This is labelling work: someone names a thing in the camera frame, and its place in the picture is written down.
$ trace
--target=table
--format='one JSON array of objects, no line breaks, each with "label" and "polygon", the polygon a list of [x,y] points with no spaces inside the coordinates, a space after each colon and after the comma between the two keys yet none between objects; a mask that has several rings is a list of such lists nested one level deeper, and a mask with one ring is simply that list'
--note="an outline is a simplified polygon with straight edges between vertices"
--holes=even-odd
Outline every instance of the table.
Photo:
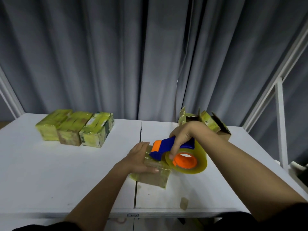
[{"label": "table", "polygon": [[[142,121],[141,141],[161,140],[169,137],[177,123]],[[242,128],[228,127],[232,133],[229,141],[259,160],[308,200],[308,194],[268,155]],[[186,211],[180,209],[181,198],[189,199]],[[139,217],[212,217],[221,212],[248,209],[240,201],[213,161],[199,174],[172,172],[166,189],[138,183],[136,213]]]},{"label": "table", "polygon": [[[35,124],[46,115],[24,114],[0,130],[0,213],[63,217],[140,140],[141,121],[115,119],[102,148],[43,141]],[[133,210],[136,182],[127,178],[111,210]]]}]

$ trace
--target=person's right arm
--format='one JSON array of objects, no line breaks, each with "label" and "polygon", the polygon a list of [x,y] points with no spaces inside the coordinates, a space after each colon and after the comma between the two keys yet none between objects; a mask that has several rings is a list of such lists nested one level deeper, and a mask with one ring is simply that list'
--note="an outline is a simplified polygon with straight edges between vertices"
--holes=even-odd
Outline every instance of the person's right arm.
[{"label": "person's right arm", "polygon": [[194,137],[257,221],[264,221],[296,203],[307,203],[280,177],[205,124],[190,121],[174,129],[170,158]]}]

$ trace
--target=small cardboard box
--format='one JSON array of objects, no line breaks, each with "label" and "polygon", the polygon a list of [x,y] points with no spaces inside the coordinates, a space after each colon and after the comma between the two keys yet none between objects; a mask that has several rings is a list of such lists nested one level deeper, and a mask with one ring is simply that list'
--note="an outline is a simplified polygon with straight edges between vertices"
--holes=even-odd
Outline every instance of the small cardboard box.
[{"label": "small cardboard box", "polygon": [[81,140],[79,137],[79,132],[90,120],[92,115],[93,114],[89,112],[74,112],[66,121],[64,121],[59,126],[59,128],[57,128],[60,143],[80,146]]},{"label": "small cardboard box", "polygon": [[203,122],[224,140],[228,141],[231,136],[231,132],[227,126],[215,115],[215,113],[212,112],[212,116],[210,116],[206,111],[200,112],[199,109],[198,114],[195,115],[186,113],[185,107],[183,107],[180,111],[179,125],[192,120]]},{"label": "small cardboard box", "polygon": [[113,114],[96,112],[79,132],[82,145],[102,147],[113,127]]},{"label": "small cardboard box", "polygon": [[71,109],[57,109],[44,117],[35,127],[41,133],[43,140],[59,141],[57,128],[72,115]]},{"label": "small cardboard box", "polygon": [[132,173],[129,175],[129,177],[134,181],[142,182],[153,186],[159,186],[165,189],[171,172],[171,167],[167,164],[164,155],[161,161],[157,161],[149,155],[152,150],[152,147],[153,146],[151,145],[148,145],[147,147],[144,164],[147,166],[158,168],[158,173]]}]

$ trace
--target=tape roll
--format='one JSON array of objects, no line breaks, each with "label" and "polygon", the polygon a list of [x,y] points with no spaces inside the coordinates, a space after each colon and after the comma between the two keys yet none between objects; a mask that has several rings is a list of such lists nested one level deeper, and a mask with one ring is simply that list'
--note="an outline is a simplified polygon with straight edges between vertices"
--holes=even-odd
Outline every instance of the tape roll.
[{"label": "tape roll", "polygon": [[195,140],[195,149],[180,148],[173,160],[169,159],[170,152],[166,152],[165,159],[168,165],[181,173],[196,174],[206,169],[208,161],[206,152]]}]

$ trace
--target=open cardboard box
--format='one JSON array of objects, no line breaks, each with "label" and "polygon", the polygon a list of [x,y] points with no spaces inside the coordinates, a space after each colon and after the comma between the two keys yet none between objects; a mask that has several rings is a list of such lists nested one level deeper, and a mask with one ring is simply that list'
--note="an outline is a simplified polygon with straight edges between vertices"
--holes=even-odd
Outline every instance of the open cardboard box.
[{"label": "open cardboard box", "polygon": [[179,125],[182,125],[189,121],[200,121],[206,124],[212,131],[217,133],[224,140],[229,140],[231,137],[231,132],[227,128],[227,126],[212,112],[212,116],[208,114],[206,111],[200,112],[198,110],[198,114],[187,113],[185,111],[185,107],[183,107],[180,111],[179,117]]}]

